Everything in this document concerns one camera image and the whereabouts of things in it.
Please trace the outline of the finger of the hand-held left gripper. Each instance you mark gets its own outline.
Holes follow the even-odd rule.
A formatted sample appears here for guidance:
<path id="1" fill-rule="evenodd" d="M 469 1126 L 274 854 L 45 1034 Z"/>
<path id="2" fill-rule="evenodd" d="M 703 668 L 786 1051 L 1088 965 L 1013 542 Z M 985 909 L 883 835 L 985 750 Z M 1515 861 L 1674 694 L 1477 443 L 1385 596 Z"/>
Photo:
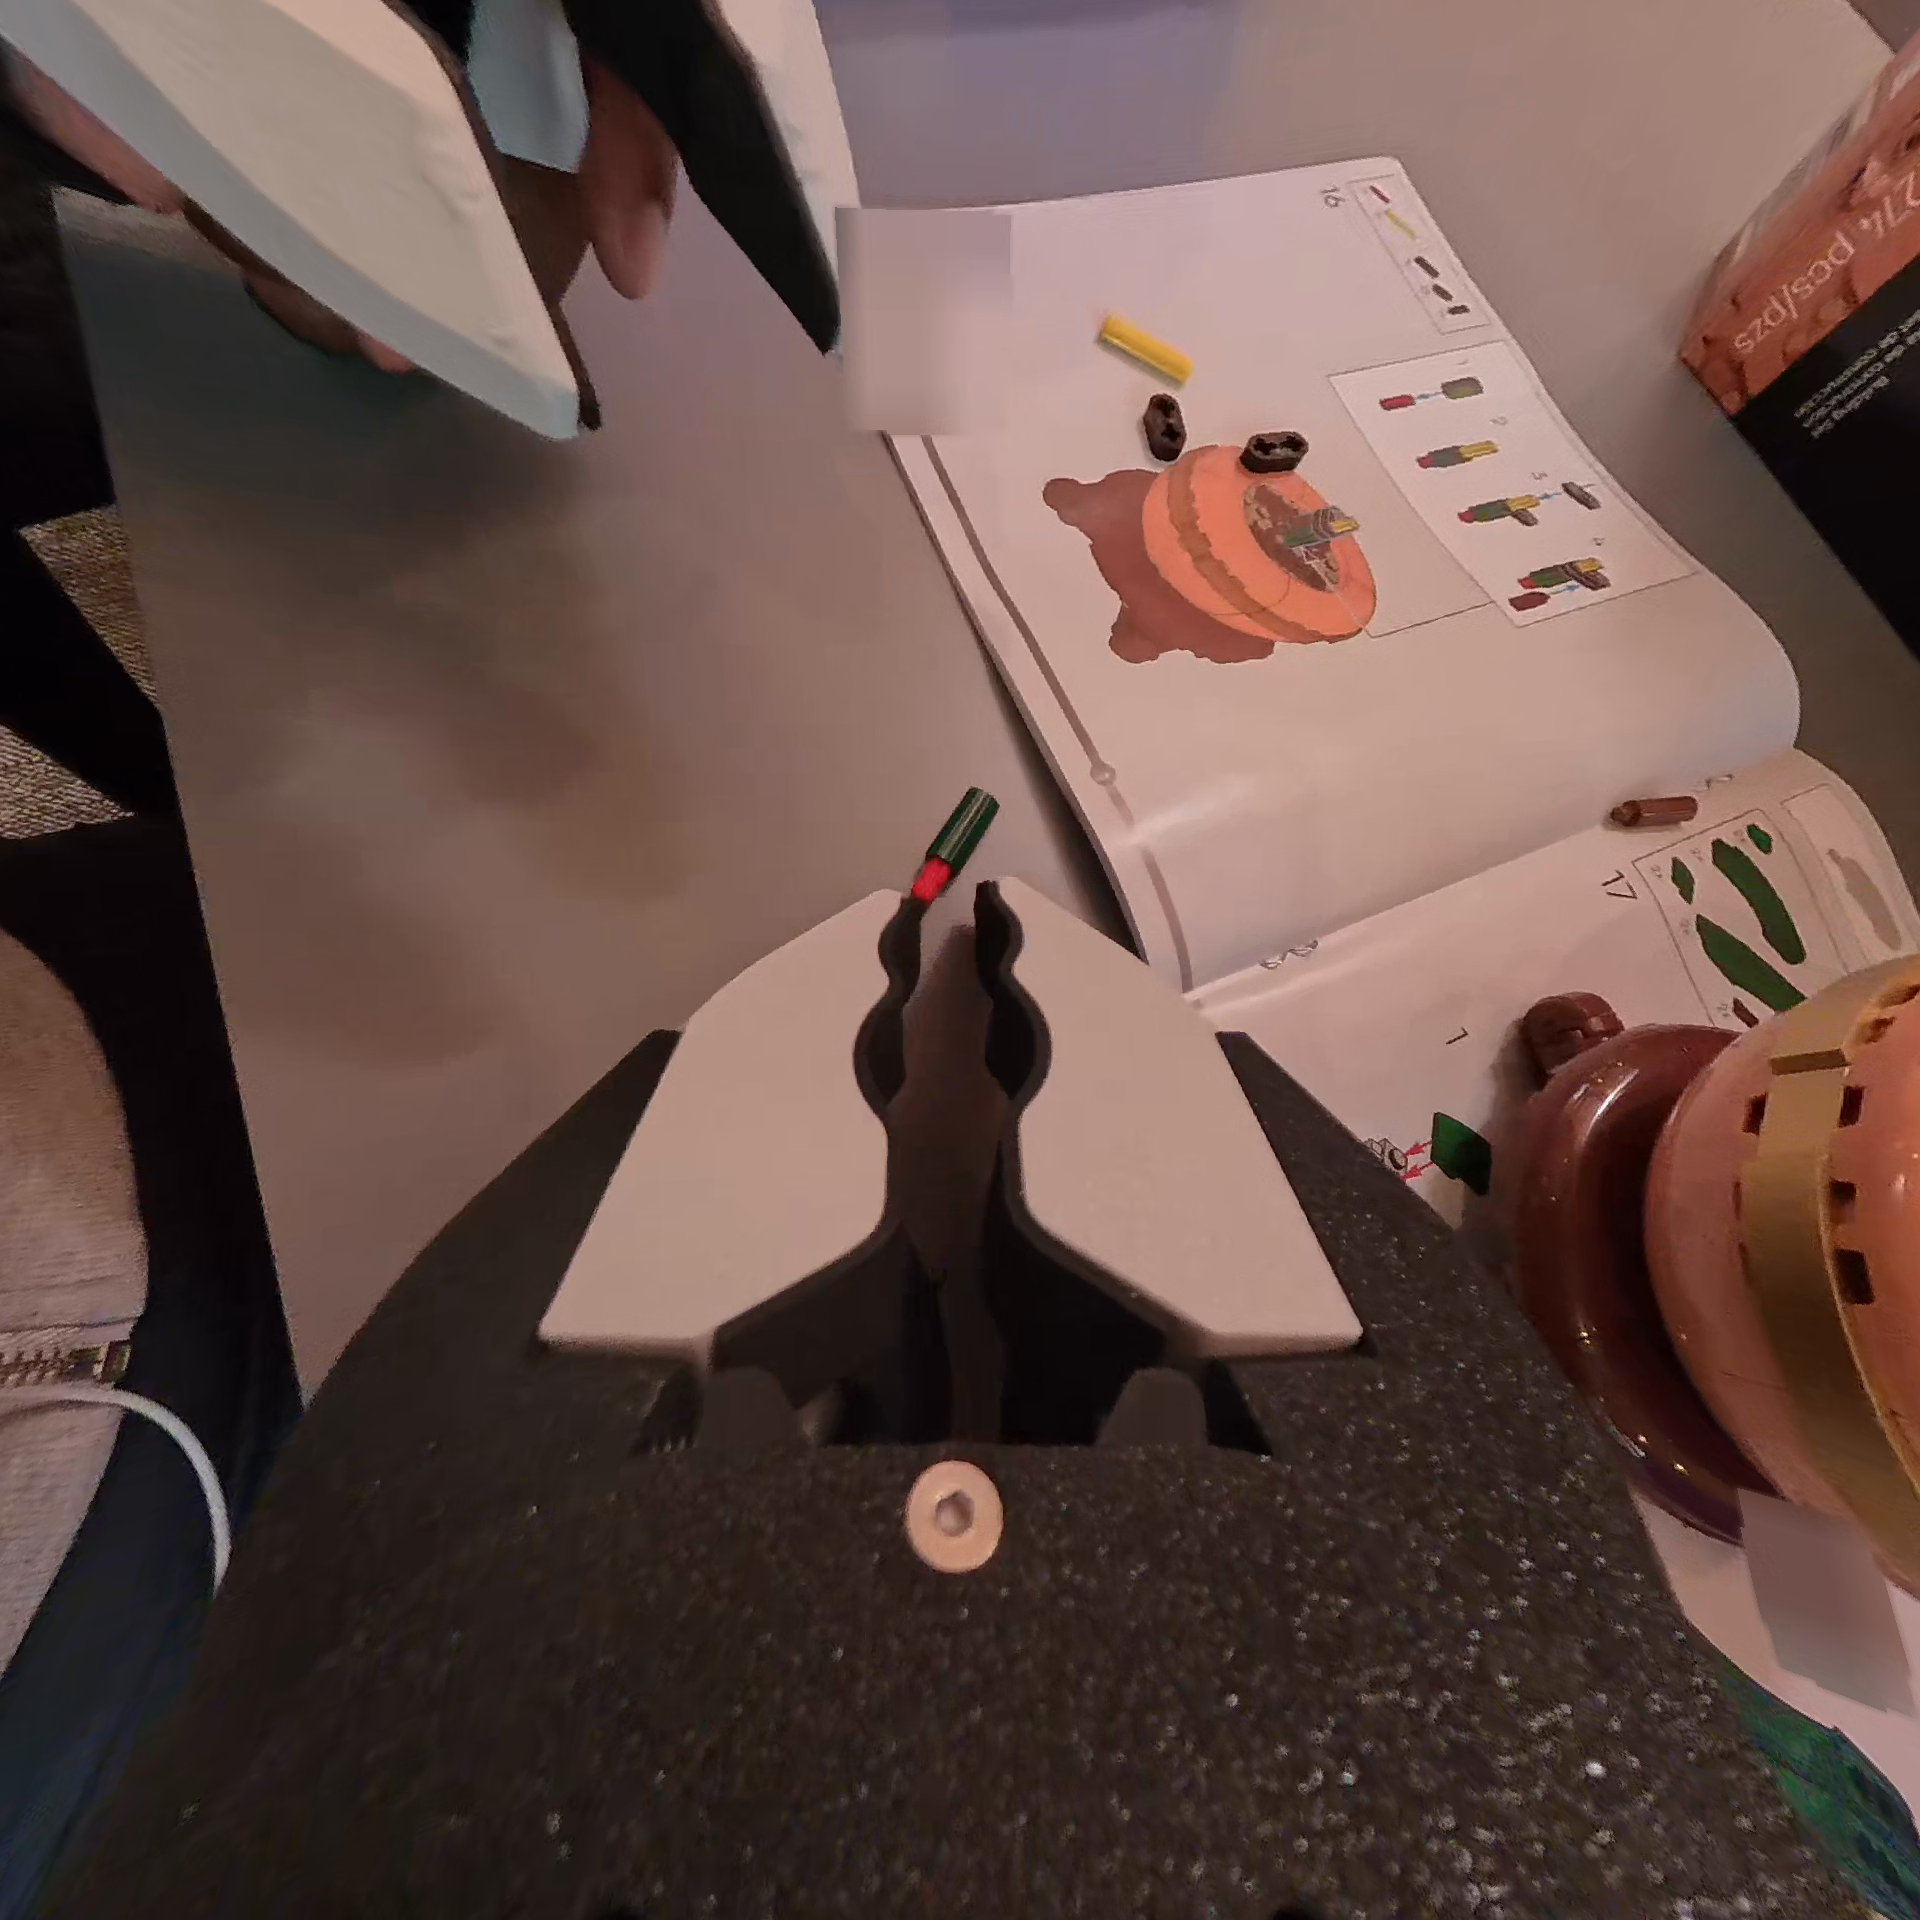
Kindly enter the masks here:
<path id="1" fill-rule="evenodd" d="M 811 3 L 581 3 L 581 50 L 625 82 L 691 194 L 818 353 L 840 341 L 837 214 L 858 203 Z"/>
<path id="2" fill-rule="evenodd" d="M 538 437 L 595 420 L 464 76 L 398 5 L 3 3 L 1 34 L 357 332 Z"/>

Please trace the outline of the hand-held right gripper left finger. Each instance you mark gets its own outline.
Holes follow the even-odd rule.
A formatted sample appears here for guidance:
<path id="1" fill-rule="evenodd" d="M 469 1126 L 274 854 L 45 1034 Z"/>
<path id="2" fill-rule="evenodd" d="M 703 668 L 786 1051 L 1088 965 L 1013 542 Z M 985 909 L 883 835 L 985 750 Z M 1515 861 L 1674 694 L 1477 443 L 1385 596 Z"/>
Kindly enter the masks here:
<path id="1" fill-rule="evenodd" d="M 765 953 L 685 1021 L 544 1310 L 553 1350 L 856 1363 L 888 1338 L 883 1113 L 919 978 L 891 892 Z"/>

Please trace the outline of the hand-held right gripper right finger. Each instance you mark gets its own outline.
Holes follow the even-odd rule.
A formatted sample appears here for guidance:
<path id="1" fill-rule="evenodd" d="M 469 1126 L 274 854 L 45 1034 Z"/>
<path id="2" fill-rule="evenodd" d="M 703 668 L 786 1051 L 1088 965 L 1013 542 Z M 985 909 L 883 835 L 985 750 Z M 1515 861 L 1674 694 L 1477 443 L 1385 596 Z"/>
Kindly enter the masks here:
<path id="1" fill-rule="evenodd" d="M 1214 1027 L 1023 879 L 985 879 L 975 965 L 1015 1225 L 1182 1358 L 1346 1353 L 1360 1319 Z"/>

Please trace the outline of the green and red brick pin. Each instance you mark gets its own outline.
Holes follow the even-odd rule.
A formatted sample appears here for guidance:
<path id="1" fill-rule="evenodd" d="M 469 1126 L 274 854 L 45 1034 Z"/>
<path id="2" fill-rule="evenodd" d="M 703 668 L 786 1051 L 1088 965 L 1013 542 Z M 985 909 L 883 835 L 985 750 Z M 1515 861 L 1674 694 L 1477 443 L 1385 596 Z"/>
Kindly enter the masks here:
<path id="1" fill-rule="evenodd" d="M 913 878 L 905 889 L 905 899 L 917 906 L 931 906 L 938 901 L 970 861 L 970 854 L 995 817 L 998 803 L 993 794 L 983 786 L 966 788 L 923 847 Z"/>

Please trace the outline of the grey desk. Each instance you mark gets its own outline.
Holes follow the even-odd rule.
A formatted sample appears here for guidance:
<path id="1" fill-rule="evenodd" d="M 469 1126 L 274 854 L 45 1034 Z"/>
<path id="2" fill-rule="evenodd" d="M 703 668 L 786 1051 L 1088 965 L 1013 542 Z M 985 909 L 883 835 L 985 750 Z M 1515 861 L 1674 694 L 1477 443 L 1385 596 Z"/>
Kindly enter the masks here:
<path id="1" fill-rule="evenodd" d="M 1560 412 L 1774 628 L 1915 875 L 1915 660 L 1678 365 L 1747 213 L 1915 5 L 819 5 L 861 194 L 1042 201 L 1389 155 Z M 638 1039 L 896 885 L 1118 932 L 888 453 L 712 217 L 568 321 L 554 446 L 312 355 L 203 242 L 59 207 L 310 1396 L 409 1261 Z"/>

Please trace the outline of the person's left hand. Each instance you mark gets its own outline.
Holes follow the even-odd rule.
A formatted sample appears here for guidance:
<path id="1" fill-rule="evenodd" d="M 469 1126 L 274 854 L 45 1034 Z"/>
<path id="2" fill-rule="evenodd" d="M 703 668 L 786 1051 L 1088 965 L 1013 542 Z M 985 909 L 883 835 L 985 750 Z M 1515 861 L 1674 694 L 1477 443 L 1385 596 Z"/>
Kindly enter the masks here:
<path id="1" fill-rule="evenodd" d="M 561 302 L 591 255 L 624 299 L 646 298 L 665 263 L 681 158 L 651 108 L 600 65 L 585 68 L 586 138 L 577 172 L 499 162 L 499 198 L 534 285 Z"/>

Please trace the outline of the yellow brick pin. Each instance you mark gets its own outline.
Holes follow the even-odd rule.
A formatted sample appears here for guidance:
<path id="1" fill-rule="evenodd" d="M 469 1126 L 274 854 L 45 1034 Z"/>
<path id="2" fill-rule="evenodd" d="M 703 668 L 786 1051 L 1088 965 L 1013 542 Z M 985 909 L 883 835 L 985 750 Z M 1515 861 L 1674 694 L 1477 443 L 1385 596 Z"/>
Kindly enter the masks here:
<path id="1" fill-rule="evenodd" d="M 1192 358 L 1183 349 L 1112 311 L 1102 317 L 1094 341 L 1169 389 L 1182 389 L 1192 377 Z"/>

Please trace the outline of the open instruction booklet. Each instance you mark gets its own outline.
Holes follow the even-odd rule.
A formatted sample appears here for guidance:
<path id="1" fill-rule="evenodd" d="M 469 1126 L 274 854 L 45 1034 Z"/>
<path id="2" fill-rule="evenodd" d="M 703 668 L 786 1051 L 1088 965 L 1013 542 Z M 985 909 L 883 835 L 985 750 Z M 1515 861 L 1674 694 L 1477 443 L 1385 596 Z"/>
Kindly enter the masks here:
<path id="1" fill-rule="evenodd" d="M 1784 650 L 1599 467 L 1394 159 L 838 223 L 856 417 L 1142 959 L 1507 1286 L 1533 1002 L 1741 1034 L 1915 956 Z M 1107 314 L 1190 380 L 1102 349 Z M 1298 471 L 1239 469 L 1266 430 Z M 1915 1711 L 1915 1594 L 1855 1526 L 1763 1494 L 1739 1546 L 1654 1530 L 1720 1646 L 1766 1635 L 1760 1681 Z"/>

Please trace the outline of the pink brick pot model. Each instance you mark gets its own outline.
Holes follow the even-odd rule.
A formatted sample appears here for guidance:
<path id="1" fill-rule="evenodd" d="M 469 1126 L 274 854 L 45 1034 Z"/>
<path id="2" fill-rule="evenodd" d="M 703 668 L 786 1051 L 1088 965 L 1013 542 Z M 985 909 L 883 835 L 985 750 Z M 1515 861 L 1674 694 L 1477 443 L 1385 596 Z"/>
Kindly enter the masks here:
<path id="1" fill-rule="evenodd" d="M 1777 1498 L 1918 1590 L 1918 959 L 1741 1034 L 1520 1021 L 1511 1283 L 1637 1494 L 1714 1540 Z"/>

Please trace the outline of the brick set cardboard box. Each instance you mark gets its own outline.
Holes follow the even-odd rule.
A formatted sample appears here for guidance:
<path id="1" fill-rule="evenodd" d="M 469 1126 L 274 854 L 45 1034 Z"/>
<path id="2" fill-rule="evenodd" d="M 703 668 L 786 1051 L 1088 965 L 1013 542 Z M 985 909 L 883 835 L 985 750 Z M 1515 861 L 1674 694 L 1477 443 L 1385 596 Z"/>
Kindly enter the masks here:
<path id="1" fill-rule="evenodd" d="M 1918 37 L 1714 258 L 1678 349 L 1918 651 Z"/>

